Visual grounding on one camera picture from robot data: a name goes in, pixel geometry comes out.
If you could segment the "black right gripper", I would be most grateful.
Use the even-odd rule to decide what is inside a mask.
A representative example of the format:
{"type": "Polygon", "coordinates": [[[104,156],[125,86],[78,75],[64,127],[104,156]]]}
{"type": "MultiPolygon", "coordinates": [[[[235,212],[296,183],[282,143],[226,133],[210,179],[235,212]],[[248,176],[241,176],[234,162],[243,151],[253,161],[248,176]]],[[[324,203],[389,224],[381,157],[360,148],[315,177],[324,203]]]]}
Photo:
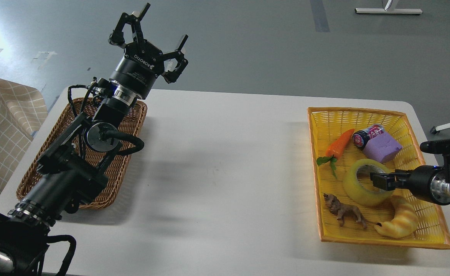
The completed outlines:
{"type": "Polygon", "coordinates": [[[384,191],[406,189],[417,199],[437,205],[448,205],[448,183],[442,168],[423,165],[410,171],[370,173],[374,187],[384,191]]]}

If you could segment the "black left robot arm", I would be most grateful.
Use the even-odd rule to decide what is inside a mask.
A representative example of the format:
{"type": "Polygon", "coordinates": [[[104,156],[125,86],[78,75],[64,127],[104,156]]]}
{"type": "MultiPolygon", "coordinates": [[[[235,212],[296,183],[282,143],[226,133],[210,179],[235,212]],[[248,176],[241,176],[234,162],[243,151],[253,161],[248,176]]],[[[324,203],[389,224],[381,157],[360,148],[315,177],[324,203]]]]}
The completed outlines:
{"type": "Polygon", "coordinates": [[[162,76],[174,83],[188,65],[182,51],[163,53],[144,38],[141,21],[150,8],[122,13],[108,42],[124,50],[124,56],[108,80],[96,77],[90,85],[68,87],[67,100],[74,120],[37,159],[40,180],[9,211],[0,214],[0,276],[40,276],[49,245],[69,243],[58,271],[65,276],[76,251],[71,235],[49,236],[62,212],[75,213],[90,204],[107,187],[109,166],[117,157],[130,156],[144,148],[136,135],[119,126],[153,84],[162,76]],[[72,89],[86,89],[79,109],[72,89]]]}

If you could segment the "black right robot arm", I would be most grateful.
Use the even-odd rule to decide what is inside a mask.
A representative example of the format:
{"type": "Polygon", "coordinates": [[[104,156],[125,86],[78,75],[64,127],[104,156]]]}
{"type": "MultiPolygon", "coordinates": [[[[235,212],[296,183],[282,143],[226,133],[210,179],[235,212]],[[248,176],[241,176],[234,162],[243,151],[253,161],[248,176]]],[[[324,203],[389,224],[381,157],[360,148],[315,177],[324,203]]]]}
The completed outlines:
{"type": "Polygon", "coordinates": [[[409,171],[371,173],[374,187],[384,191],[409,190],[413,196],[438,205],[450,204],[450,139],[430,140],[420,144],[424,153],[441,155],[443,166],[421,165],[409,171]]]}

